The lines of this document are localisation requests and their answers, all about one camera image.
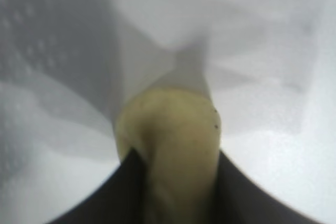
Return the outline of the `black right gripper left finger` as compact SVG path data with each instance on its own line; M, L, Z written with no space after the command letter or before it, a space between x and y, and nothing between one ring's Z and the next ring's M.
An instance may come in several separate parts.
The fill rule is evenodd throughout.
M145 175L144 161L131 150L101 187L50 223L144 223Z

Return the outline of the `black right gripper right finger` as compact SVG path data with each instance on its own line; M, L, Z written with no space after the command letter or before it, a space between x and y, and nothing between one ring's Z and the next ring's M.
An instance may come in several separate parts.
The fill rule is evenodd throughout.
M296 223L285 205L248 179L219 152L211 223Z

